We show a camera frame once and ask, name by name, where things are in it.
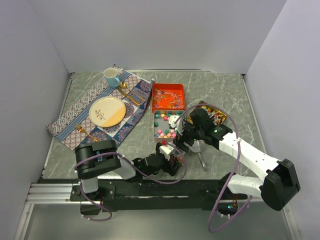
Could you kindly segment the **orange candy tin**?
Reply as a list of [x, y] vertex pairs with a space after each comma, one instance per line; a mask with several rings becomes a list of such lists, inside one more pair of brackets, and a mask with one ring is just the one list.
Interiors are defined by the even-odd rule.
[[155, 83], [152, 87], [151, 109], [158, 110], [184, 110], [185, 91], [180, 83]]

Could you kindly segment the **pink star candy tin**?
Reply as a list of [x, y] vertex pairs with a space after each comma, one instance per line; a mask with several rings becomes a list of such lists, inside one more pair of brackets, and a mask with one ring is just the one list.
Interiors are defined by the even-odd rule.
[[170, 127], [170, 117], [182, 116], [185, 118], [183, 110], [155, 110], [153, 114], [153, 139], [156, 143], [162, 141], [172, 142], [177, 136], [177, 130]]

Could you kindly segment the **silver metal scoop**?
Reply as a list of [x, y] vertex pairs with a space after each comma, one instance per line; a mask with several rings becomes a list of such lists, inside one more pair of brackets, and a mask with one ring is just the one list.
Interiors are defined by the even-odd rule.
[[207, 171], [207, 166], [204, 157], [202, 156], [202, 152], [205, 150], [205, 142], [203, 140], [195, 140], [193, 145], [190, 147], [190, 150], [197, 154], [202, 169]]

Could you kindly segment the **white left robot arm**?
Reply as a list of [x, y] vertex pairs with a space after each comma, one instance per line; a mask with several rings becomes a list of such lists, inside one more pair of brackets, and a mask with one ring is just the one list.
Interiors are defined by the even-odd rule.
[[138, 182], [157, 175], [159, 171], [174, 176], [182, 166], [179, 158], [184, 151], [173, 143], [157, 143], [156, 153], [147, 157], [128, 160], [118, 152], [115, 140], [104, 140], [80, 144], [75, 148], [74, 170], [80, 180], [81, 194], [88, 201], [94, 201], [100, 194], [98, 177], [114, 172], [127, 182]]

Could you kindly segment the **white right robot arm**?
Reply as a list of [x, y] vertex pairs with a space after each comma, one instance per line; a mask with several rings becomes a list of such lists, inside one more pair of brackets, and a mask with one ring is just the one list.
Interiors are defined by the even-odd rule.
[[228, 200], [237, 194], [257, 197], [273, 210], [280, 211], [300, 191], [297, 172], [290, 160], [271, 157], [244, 141], [235, 130], [224, 124], [214, 124], [201, 107], [193, 110], [190, 117], [192, 122], [178, 115], [169, 118], [170, 127], [177, 131], [173, 142], [178, 148], [187, 152], [196, 140], [204, 141], [234, 157], [256, 175], [242, 176], [232, 170], [220, 180], [220, 198]]

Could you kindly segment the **clear glass jar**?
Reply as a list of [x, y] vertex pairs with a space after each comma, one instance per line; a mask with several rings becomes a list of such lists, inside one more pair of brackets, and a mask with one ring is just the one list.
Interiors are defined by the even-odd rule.
[[183, 165], [184, 157], [185, 152], [182, 152], [182, 154], [177, 153], [171, 155], [170, 162], [175, 170], [178, 170]]

